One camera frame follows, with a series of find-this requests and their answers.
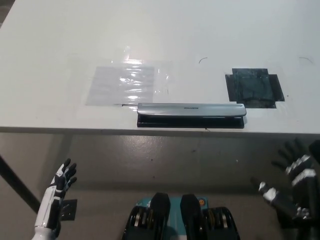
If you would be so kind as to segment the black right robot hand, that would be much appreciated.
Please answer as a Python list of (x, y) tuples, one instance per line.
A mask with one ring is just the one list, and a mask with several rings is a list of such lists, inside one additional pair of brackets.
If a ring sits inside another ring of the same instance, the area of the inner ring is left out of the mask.
[(288, 177), (291, 196), (256, 177), (251, 177), (250, 182), (267, 204), (294, 222), (319, 222), (320, 183), (314, 157), (298, 138), (285, 142), (278, 154), (285, 159), (285, 163), (273, 160), (271, 164)]

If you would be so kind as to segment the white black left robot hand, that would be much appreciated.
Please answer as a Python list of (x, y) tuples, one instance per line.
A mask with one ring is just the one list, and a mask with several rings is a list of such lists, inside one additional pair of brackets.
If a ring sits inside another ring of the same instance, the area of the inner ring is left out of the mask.
[(75, 174), (77, 172), (77, 164), (71, 163), (71, 159), (67, 159), (54, 174), (49, 187), (46, 188), (43, 195), (36, 221), (35, 227), (43, 227), (55, 230), (58, 227), (62, 203), (65, 195), (72, 184), (77, 181)]

